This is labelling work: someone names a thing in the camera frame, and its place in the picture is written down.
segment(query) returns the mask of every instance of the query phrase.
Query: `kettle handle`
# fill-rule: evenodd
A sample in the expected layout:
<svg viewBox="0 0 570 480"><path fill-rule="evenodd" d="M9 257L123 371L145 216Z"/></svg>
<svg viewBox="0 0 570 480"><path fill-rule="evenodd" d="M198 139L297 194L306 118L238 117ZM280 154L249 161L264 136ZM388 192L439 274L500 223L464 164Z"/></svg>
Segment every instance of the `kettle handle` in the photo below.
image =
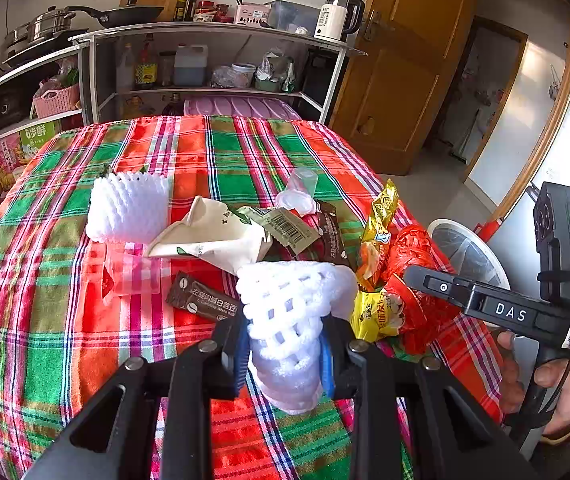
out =
<svg viewBox="0 0 570 480"><path fill-rule="evenodd" d="M363 0L350 0L348 6L354 7L354 13L351 15L351 23L348 28L343 29L344 34L353 34L359 30L363 13L365 12L365 2Z"/></svg>

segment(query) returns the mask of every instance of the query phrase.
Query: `frying pan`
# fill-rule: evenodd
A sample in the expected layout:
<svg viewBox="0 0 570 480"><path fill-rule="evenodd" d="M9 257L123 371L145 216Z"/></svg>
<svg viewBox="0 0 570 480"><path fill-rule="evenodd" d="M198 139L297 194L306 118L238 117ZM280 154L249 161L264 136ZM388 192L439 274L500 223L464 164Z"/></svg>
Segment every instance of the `frying pan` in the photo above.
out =
<svg viewBox="0 0 570 480"><path fill-rule="evenodd" d="M69 6L65 10L80 10L86 12L105 28L123 27L124 25L136 25L137 23L149 23L153 21L163 10L163 7L149 5L136 5L136 0L127 0L124 7L116 7L110 10L96 10L92 7Z"/></svg>

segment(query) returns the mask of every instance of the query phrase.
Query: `red plastic bag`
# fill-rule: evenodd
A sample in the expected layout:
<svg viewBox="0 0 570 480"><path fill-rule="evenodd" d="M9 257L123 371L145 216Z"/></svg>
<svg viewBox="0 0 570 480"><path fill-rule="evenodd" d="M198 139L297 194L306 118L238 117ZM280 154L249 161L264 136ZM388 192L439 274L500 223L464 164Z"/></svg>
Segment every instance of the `red plastic bag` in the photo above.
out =
<svg viewBox="0 0 570 480"><path fill-rule="evenodd" d="M409 354L424 354L438 336L440 327L460 313L457 307L445 300L409 289L402 280L405 269L410 265L440 270L433 257L436 248L433 244L422 226L412 224L405 227L391 244L382 273L385 290L403 299L405 323L399 333Z"/></svg>

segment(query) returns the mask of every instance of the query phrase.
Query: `human hand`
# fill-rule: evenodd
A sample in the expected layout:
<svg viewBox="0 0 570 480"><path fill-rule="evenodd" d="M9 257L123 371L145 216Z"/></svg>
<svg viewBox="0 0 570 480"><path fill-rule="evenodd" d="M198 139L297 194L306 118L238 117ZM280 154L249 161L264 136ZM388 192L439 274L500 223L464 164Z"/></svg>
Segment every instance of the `human hand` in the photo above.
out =
<svg viewBox="0 0 570 480"><path fill-rule="evenodd" d="M498 344L507 350L512 349L513 333L501 332L498 334ZM555 388L559 383L567 359L556 359L545 363L534 372L534 380L544 388ZM500 408L503 413L516 413L525 398L525 389L518 382L518 364L513 358L503 359L502 381L500 382ZM570 431L570 372L562 386L556 410L552 420L545 426L544 435L567 433Z"/></svg>

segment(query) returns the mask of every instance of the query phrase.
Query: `doorway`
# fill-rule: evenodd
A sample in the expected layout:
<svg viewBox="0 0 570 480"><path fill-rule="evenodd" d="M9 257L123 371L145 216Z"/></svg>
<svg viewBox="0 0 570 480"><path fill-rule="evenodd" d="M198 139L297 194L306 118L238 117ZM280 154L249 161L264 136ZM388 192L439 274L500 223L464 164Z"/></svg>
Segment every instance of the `doorway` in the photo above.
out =
<svg viewBox="0 0 570 480"><path fill-rule="evenodd" d="M466 180L486 146L510 95L527 34L475 16L463 55L434 120L427 145L465 166Z"/></svg>

